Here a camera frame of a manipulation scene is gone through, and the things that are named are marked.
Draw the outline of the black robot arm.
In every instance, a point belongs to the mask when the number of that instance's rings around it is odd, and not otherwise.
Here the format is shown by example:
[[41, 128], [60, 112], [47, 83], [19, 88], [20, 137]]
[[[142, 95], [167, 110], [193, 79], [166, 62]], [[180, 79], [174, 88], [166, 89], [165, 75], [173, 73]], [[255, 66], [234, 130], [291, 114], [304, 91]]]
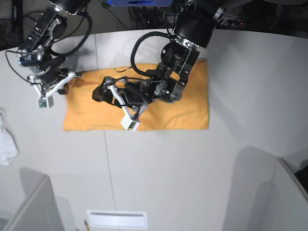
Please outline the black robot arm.
[[[190, 0], [182, 8], [173, 32], [149, 32], [135, 43], [130, 63], [143, 78], [105, 77], [93, 91], [92, 99], [119, 108], [134, 110], [138, 116], [143, 106], [156, 100], [166, 103], [179, 101], [188, 83], [189, 74], [199, 56], [198, 47], [206, 48], [213, 31], [225, 10], [206, 0]], [[164, 37], [169, 43], [161, 52], [161, 62], [156, 69], [142, 71], [135, 63], [141, 43], [150, 37]]]

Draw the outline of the black orange robot arm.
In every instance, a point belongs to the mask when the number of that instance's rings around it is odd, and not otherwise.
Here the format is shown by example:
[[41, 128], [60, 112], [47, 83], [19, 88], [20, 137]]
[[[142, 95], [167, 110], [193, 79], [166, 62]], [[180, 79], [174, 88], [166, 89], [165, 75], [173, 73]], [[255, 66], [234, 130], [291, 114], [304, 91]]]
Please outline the black orange robot arm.
[[[75, 77], [75, 73], [62, 69], [61, 65], [81, 48], [90, 35], [93, 21], [87, 11], [88, 3], [87, 0], [52, 0], [51, 6], [41, 14], [25, 41], [18, 47], [20, 66], [32, 71], [26, 81], [36, 88], [42, 99], [54, 92], [67, 94], [67, 83]], [[52, 46], [64, 39], [69, 14], [87, 20], [88, 28], [76, 47], [66, 53], [58, 53], [52, 50]]]

